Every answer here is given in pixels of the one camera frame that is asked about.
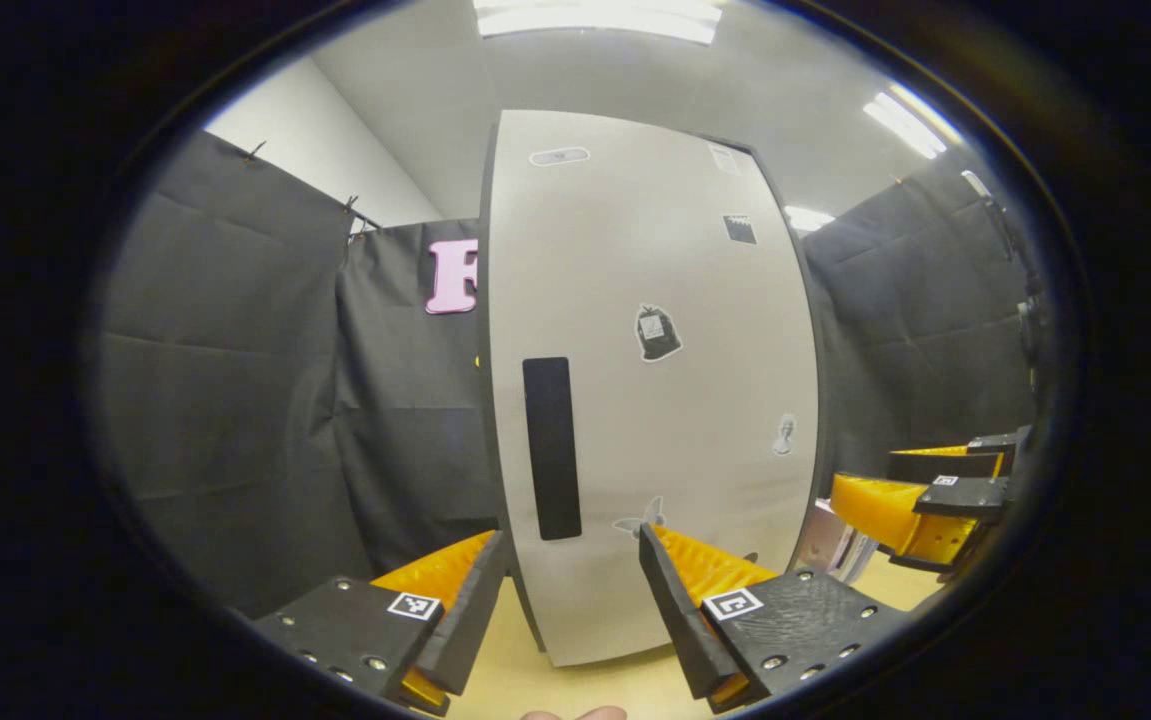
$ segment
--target yellow floor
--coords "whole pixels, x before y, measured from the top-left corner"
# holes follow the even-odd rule
[[[891,565],[875,553],[855,589],[899,610],[913,610],[942,588],[935,573]],[[628,720],[699,720],[708,703],[692,700],[671,646],[576,667],[552,667],[535,650],[511,579],[500,599],[464,696],[452,697],[450,720],[517,720],[532,710],[574,720],[601,705],[619,705]]]

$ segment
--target black curtain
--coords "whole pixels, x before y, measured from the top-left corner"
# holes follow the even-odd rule
[[[474,366],[478,313],[424,309],[430,243],[474,238],[473,220],[361,233],[337,277],[334,429],[380,573],[498,527]]]
[[[1013,202],[953,150],[805,237],[831,470],[881,475],[891,450],[1014,432],[1036,414],[1019,343],[1026,270],[962,170]]]
[[[105,297],[99,398],[142,514],[259,616],[371,577],[334,434],[342,206],[197,133],[144,200]]]

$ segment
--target fluorescent light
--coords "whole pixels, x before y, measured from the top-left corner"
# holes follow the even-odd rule
[[[711,45],[722,12],[702,0],[475,0],[482,37],[607,28]]]
[[[885,92],[878,92],[871,102],[864,105],[864,113],[898,135],[900,140],[907,141],[909,147],[921,152],[922,156],[928,160],[935,159],[940,152],[947,150],[944,141],[936,137],[930,128],[924,127],[921,120],[913,117],[913,113],[892,100],[891,95],[886,95]]]
[[[796,208],[794,205],[785,205],[784,210],[788,215],[788,223],[793,225],[793,229],[799,229],[799,231],[803,232],[817,231],[817,229],[837,220],[828,213]]]
[[[891,92],[894,92],[895,97],[899,97],[905,105],[908,105],[909,108],[917,110],[918,115],[922,115],[923,118],[931,120],[931,124],[935,127],[936,131],[939,131],[939,133],[946,137],[947,140],[953,143],[953,145],[962,145],[962,136],[958,135],[958,131],[950,125],[947,120],[944,118],[944,115],[936,113],[936,110],[931,109],[930,105],[923,102],[921,97],[914,95],[907,87],[901,85],[892,85],[890,90]]]

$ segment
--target white door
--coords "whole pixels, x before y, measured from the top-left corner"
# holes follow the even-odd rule
[[[540,637],[558,666],[661,646],[622,520],[661,510],[776,573],[802,528],[816,348],[784,214],[747,152],[626,120],[504,110],[491,164],[483,360]],[[538,359],[565,361],[529,365],[535,439],[524,361]]]

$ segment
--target white wall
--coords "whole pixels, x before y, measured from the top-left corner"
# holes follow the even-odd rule
[[[380,225],[440,220],[428,197],[389,155],[313,60],[304,58],[233,101],[206,131],[355,208]]]

